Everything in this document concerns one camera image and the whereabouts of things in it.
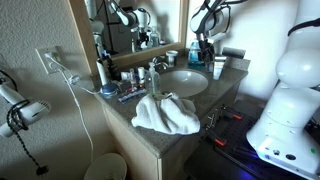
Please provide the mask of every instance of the textured wall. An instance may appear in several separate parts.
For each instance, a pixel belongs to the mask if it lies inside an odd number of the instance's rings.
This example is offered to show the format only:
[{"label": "textured wall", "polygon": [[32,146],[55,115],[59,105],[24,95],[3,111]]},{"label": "textured wall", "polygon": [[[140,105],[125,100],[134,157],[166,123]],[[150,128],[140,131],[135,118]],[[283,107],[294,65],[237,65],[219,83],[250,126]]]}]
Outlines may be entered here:
[{"label": "textured wall", "polygon": [[[202,1],[190,0],[190,3],[189,19]],[[231,6],[230,34],[220,45],[244,49],[245,59],[251,60],[238,98],[262,104],[270,98],[277,82],[275,65],[286,48],[287,32],[293,26],[297,6],[298,0],[249,0]],[[188,30],[187,47],[193,38],[194,33]]]},{"label": "textured wall", "polygon": [[[67,0],[0,0],[0,61],[16,80],[20,94],[44,99],[52,111],[21,132],[31,154],[48,165],[44,179],[82,179],[90,165],[90,144],[80,114],[60,73],[47,75],[35,48],[58,46],[63,64],[80,75],[80,85],[92,88],[84,53],[75,33]],[[94,157],[113,150],[100,103],[93,95],[74,88],[94,143]],[[0,124],[10,105],[0,98]],[[36,179],[35,165],[15,136],[0,137],[0,178]]]}]

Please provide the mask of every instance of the countertop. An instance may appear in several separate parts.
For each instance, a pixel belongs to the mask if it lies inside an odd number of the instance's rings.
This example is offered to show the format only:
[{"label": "countertop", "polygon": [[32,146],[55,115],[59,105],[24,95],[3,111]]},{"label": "countertop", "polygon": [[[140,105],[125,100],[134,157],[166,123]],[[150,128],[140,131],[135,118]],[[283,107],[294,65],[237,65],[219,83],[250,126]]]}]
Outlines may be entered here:
[{"label": "countertop", "polygon": [[[188,68],[201,72],[209,80],[208,87],[197,95],[190,96],[185,99],[192,100],[196,107],[196,115],[201,119],[221,98],[232,89],[234,85],[239,83],[247,74],[247,71],[225,67],[219,80],[213,80],[212,73],[207,73],[204,67],[188,66],[186,57],[178,58],[178,68]],[[152,129],[142,127],[133,127],[131,119],[136,116],[136,105],[141,98],[133,99],[126,104],[118,102],[118,96],[111,99],[105,99],[101,94],[96,94],[96,98],[101,104],[112,112],[115,117],[150,150],[155,157],[161,158],[175,143],[177,143],[183,135],[168,135]]]}]

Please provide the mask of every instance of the soap dispenser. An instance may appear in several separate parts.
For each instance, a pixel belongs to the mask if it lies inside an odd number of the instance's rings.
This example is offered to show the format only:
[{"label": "soap dispenser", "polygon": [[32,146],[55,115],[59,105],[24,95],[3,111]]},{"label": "soap dispenser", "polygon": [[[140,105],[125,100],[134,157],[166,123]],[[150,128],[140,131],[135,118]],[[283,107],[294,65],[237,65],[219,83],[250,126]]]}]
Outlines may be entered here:
[{"label": "soap dispenser", "polygon": [[153,62],[149,62],[150,68],[149,72],[145,76],[145,88],[148,94],[160,94],[161,86],[160,86],[160,75],[156,72]]}]

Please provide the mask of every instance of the bathroom vanity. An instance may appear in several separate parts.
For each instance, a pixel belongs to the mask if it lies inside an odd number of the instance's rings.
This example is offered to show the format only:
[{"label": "bathroom vanity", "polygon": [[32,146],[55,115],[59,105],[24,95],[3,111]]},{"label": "bathroom vanity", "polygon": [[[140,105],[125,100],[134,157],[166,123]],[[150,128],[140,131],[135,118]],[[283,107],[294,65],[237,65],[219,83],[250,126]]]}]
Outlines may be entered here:
[{"label": "bathroom vanity", "polygon": [[[188,67],[187,58],[178,59],[175,68]],[[201,125],[207,123],[207,115],[221,104],[232,105],[246,70],[225,67],[219,80],[213,80],[212,73],[203,68],[194,69],[208,78],[207,88],[186,99],[192,100]],[[170,180],[185,179],[183,165],[199,145],[201,130],[191,135],[168,135],[152,129],[133,127],[131,119],[136,116],[134,99],[126,104],[118,102],[117,97],[104,99],[100,94],[96,98],[102,103],[107,123],[114,137],[119,154],[126,160],[128,179]]]}]

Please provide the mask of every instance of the cabinet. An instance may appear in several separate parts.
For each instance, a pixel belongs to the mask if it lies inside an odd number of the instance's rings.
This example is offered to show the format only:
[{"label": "cabinet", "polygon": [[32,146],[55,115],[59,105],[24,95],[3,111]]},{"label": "cabinet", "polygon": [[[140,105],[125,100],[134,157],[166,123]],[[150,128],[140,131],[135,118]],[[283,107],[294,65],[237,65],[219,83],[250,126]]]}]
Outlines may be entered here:
[{"label": "cabinet", "polygon": [[[221,106],[232,105],[239,87],[235,84],[208,112]],[[118,119],[104,108],[107,123],[113,134],[114,144],[119,154],[126,160],[127,179],[133,180],[180,180],[186,179],[183,166],[199,145],[200,134],[183,136],[160,159],[155,157]],[[199,117],[201,123],[206,117]]]}]

